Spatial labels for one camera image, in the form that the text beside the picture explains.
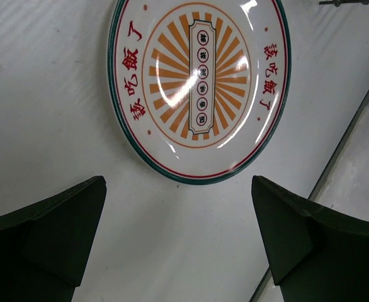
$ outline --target plate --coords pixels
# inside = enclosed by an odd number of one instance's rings
[[[148,165],[178,182],[211,184],[267,145],[290,57],[279,0],[119,0],[108,40],[111,98]]]

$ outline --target sunburst design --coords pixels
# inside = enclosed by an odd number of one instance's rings
[[[209,133],[198,135],[189,130],[188,93],[180,92],[191,77],[189,25],[194,20],[211,22],[217,41],[214,123]],[[199,11],[182,13],[158,33],[157,42],[150,46],[154,61],[143,69],[143,76],[149,76],[148,87],[144,89],[151,95],[147,102],[155,109],[154,118],[159,118],[172,135],[202,141],[202,145],[206,146],[214,143],[216,137],[222,136],[231,123],[242,115],[250,90],[250,70],[247,49],[241,43],[239,34],[234,25],[225,19]]]

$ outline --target white table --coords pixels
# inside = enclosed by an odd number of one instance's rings
[[[0,215],[107,181],[74,301],[249,301],[268,266],[252,176],[308,196],[369,88],[369,6],[283,4],[292,78],[279,127],[246,170],[193,187],[148,168],[119,129],[105,71],[114,0],[0,0]]]

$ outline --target green border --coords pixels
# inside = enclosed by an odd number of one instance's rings
[[[273,136],[273,134],[274,134],[274,132],[275,132],[280,120],[281,120],[281,116],[283,114],[285,104],[287,102],[288,90],[289,90],[289,87],[290,87],[290,79],[291,79],[291,63],[292,63],[292,60],[291,60],[291,40],[290,40],[290,32],[289,32],[289,28],[288,28],[287,17],[285,16],[284,7],[281,3],[281,0],[275,0],[275,1],[278,5],[278,9],[280,10],[281,18],[282,18],[283,24],[284,24],[285,36],[286,36],[286,39],[287,39],[288,72],[287,72],[287,83],[285,84],[285,91],[284,91],[284,96],[283,96],[283,104],[280,108],[280,112],[278,113],[277,120],[276,120],[275,124],[273,125],[273,128],[271,129],[271,132],[268,134],[265,142],[263,142],[262,146],[260,146],[260,148],[256,151],[255,154],[253,154],[253,156],[251,156],[250,159],[245,161],[238,168],[236,168],[236,169],[234,169],[234,170],[232,170],[232,171],[230,171],[226,174],[223,174],[223,175],[217,176],[217,177],[213,177],[213,178],[206,178],[206,179],[194,179],[194,178],[185,178],[185,177],[177,176],[175,174],[172,174],[172,173],[166,171],[165,169],[163,169],[159,165],[157,165],[137,145],[134,138],[130,134],[130,130],[128,129],[127,125],[125,124],[125,122],[123,120],[122,113],[120,112],[120,109],[119,109],[120,100],[117,98],[117,93],[116,93],[115,87],[113,85],[113,83],[115,82],[115,75],[114,75],[114,72],[113,72],[113,49],[114,49],[114,44],[115,44],[114,42],[115,42],[115,37],[116,37],[116,28],[117,28],[117,24],[119,22],[119,16],[120,16],[120,13],[122,12],[122,8],[123,8],[126,1],[128,1],[128,0],[118,0],[116,10],[113,14],[112,21],[111,21],[110,33],[109,33],[109,39],[108,39],[108,80],[109,80],[109,88],[110,88],[110,94],[111,94],[111,98],[112,98],[113,107],[115,109],[117,118],[119,120],[119,124],[122,127],[122,130],[123,130],[125,136],[127,137],[127,140],[130,142],[131,146],[134,148],[134,150],[137,152],[137,154],[142,158],[142,160],[144,160],[150,167],[152,167],[155,171],[162,174],[163,176],[166,176],[166,177],[168,177],[168,178],[170,178],[174,181],[177,181],[177,182],[182,182],[184,184],[193,184],[193,185],[215,184],[217,182],[224,181],[224,180],[240,173],[240,171],[245,169],[252,161],[254,161],[255,158],[257,156],[259,156],[260,153],[267,146],[268,142],[270,141],[271,137]]]

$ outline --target orange circle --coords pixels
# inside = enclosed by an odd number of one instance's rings
[[[237,31],[239,32],[239,34],[241,35],[242,39],[243,39],[243,42],[245,44],[245,47],[246,47],[246,50],[247,50],[247,55],[249,57],[249,61],[250,61],[250,56],[249,56],[249,49],[247,47],[247,43],[245,41],[245,38],[243,37],[242,35],[242,32],[240,31],[239,27],[237,27],[237,25],[235,24],[235,22],[227,15],[225,14],[221,9],[211,5],[211,4],[207,4],[207,3],[199,3],[199,2],[192,2],[192,3],[186,3],[186,4],[182,4],[182,5],[179,5],[178,7],[170,10],[168,13],[166,13],[161,20],[159,20],[159,22],[157,23],[157,25],[154,27],[154,29],[152,30],[151,34],[150,34],[150,37],[147,41],[147,44],[145,45],[145,48],[144,48],[144,54],[143,54],[143,57],[142,57],[142,64],[141,64],[141,75],[144,74],[144,62],[145,62],[145,54],[147,53],[147,49],[148,49],[148,45],[149,45],[149,42],[155,32],[155,30],[158,28],[158,26],[161,24],[162,21],[164,21],[164,19],[169,15],[171,14],[173,11],[179,9],[179,8],[182,8],[184,6],[189,6],[189,5],[204,5],[204,6],[210,6],[211,8],[213,9],[216,9],[217,11],[220,11],[222,14],[224,14],[228,19],[230,19],[230,21],[232,22],[232,24],[236,27]],[[250,79],[252,78],[252,68],[250,68]],[[249,97],[250,97],[250,92],[251,92],[251,83],[252,81],[250,80],[250,83],[249,83],[249,94],[247,95],[247,98],[246,98],[246,102],[249,100]],[[147,106],[147,109],[148,109],[148,112],[150,114],[150,117],[152,118],[153,122],[155,123],[155,125],[158,127],[159,131],[161,131],[166,137],[168,137],[170,140],[172,140],[174,143],[177,143],[178,145],[182,146],[182,147],[186,147],[186,148],[194,148],[194,149],[199,149],[199,148],[207,148],[207,147],[210,147],[212,145],[215,145],[216,143],[219,143],[221,142],[223,139],[225,139],[226,137],[228,137],[228,135],[230,135],[233,131],[233,129],[236,128],[236,126],[239,124],[239,122],[242,120],[242,116],[246,110],[246,107],[243,109],[243,112],[241,113],[241,116],[239,117],[239,120],[238,122],[232,127],[232,129],[230,131],[228,131],[228,133],[222,137],[220,140],[217,140],[209,145],[205,145],[205,146],[189,146],[189,145],[185,145],[183,143],[179,143],[177,142],[176,140],[172,139],[169,135],[167,135],[162,129],[161,127],[158,125],[158,123],[155,121],[152,113],[151,113],[151,110],[148,106],[148,102],[147,102],[147,97],[145,96],[145,89],[144,89],[144,77],[142,76],[141,77],[141,85],[142,85],[142,94],[144,95],[144,100],[145,100],[145,105]]]

